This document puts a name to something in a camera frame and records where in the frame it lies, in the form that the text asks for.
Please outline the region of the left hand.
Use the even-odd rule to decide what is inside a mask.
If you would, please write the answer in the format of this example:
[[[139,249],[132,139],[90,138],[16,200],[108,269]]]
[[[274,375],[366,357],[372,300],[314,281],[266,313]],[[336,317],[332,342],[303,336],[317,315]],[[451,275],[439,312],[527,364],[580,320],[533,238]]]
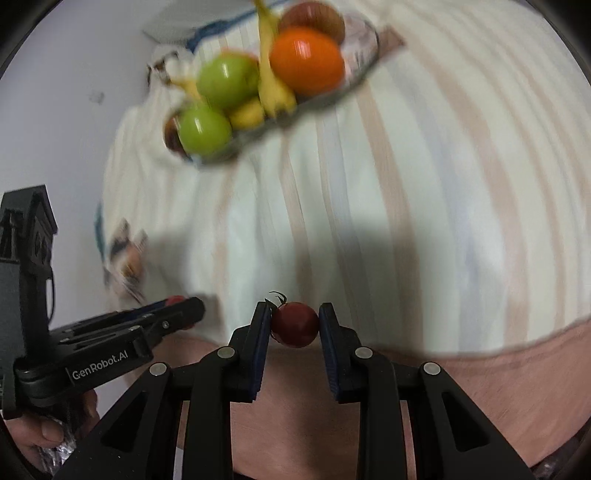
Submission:
[[[94,390],[86,392],[83,399],[85,423],[78,431],[81,438],[84,438],[100,420],[96,392]],[[23,415],[17,419],[5,420],[5,424],[23,456],[41,471],[44,468],[39,450],[41,448],[55,448],[64,440],[62,427],[49,418]]]

